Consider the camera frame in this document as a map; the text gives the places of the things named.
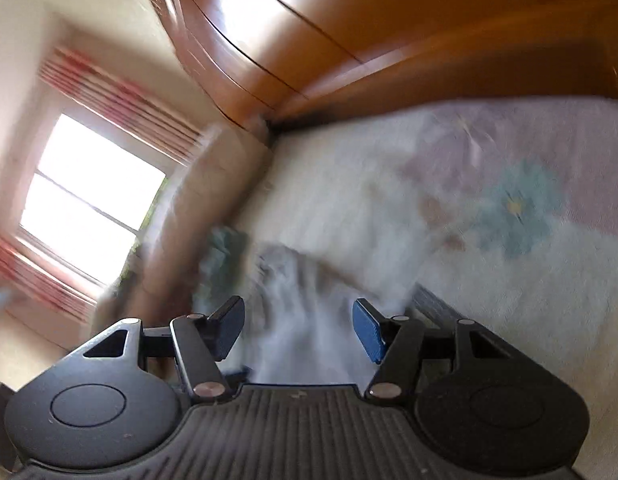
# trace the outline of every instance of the window pane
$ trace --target window pane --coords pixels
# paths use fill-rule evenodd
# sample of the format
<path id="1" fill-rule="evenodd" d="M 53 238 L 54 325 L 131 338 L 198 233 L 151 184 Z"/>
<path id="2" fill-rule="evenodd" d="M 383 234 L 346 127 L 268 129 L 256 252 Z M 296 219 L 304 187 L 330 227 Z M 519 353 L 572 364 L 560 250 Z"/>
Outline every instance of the window pane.
<path id="1" fill-rule="evenodd" d="M 38 174 L 20 224 L 55 254 L 106 284 L 118 277 L 135 240 L 133 233 Z"/>
<path id="2" fill-rule="evenodd" d="M 38 169 L 133 229 L 142 224 L 164 179 L 162 171 L 65 115 Z"/>

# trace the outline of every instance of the black ribbed plate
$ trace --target black ribbed plate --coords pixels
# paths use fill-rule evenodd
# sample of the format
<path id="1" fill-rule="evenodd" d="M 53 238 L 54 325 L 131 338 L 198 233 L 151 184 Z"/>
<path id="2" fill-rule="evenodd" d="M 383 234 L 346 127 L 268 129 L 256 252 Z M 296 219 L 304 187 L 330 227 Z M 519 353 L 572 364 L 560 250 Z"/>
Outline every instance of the black ribbed plate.
<path id="1" fill-rule="evenodd" d="M 427 448 L 407 413 L 362 401 L 353 386 L 244 386 L 219 405 L 198 405 L 140 460 L 100 472 L 31 464 L 19 480 L 480 480 Z M 568 469 L 534 477 L 576 480 Z"/>

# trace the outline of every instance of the silver screw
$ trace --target silver screw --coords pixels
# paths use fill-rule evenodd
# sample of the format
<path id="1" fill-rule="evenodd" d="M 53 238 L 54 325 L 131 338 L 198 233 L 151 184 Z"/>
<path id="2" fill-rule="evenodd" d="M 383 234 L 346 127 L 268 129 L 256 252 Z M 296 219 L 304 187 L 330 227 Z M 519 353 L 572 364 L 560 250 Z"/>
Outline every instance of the silver screw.
<path id="1" fill-rule="evenodd" d="M 209 381 L 208 383 L 196 384 L 193 388 L 193 393 L 198 397 L 220 397 L 225 392 L 225 387 L 220 383 Z"/>
<path id="2" fill-rule="evenodd" d="M 393 383 L 376 383 L 369 388 L 369 395 L 378 399 L 395 399 L 402 393 L 402 388 Z"/>

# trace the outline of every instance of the striped fabric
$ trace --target striped fabric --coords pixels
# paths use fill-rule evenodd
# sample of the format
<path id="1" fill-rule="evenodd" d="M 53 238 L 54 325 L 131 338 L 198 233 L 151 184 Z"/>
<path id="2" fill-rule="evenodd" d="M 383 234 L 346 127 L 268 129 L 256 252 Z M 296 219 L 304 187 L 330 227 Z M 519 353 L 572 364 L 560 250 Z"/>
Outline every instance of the striped fabric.
<path id="1" fill-rule="evenodd" d="M 95 300 L 54 278 L 0 237 L 0 276 L 28 297 L 87 322 Z"/>
<path id="2" fill-rule="evenodd" d="M 135 137 L 184 163 L 198 129 L 136 85 L 83 54 L 58 47 L 40 68 L 43 81 Z"/>

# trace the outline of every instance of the window frame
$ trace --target window frame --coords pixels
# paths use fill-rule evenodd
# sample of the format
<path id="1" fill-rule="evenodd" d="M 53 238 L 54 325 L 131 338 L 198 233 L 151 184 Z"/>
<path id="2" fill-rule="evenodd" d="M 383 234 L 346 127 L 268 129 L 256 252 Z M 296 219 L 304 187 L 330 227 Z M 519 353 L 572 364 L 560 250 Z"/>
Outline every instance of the window frame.
<path id="1" fill-rule="evenodd" d="M 66 115 L 82 123 L 120 148 L 141 158 L 162 171 L 166 178 L 171 177 L 180 163 L 84 105 L 68 98 L 60 91 L 48 85 L 38 86 L 34 98 L 29 103 L 20 122 L 16 125 L 14 141 L 2 165 L 0 183 L 4 192 L 0 200 L 0 235 L 9 240 L 23 256 L 41 267 L 45 272 L 73 286 L 83 294 L 97 298 L 102 293 L 105 284 L 63 260 L 51 248 L 20 225 L 26 196 L 33 177 L 36 173 L 44 177 L 38 171 L 38 164 L 61 115 Z M 80 197 L 77 198 L 97 213 L 137 234 L 137 230 L 122 224 L 122 222 L 112 218 Z"/>

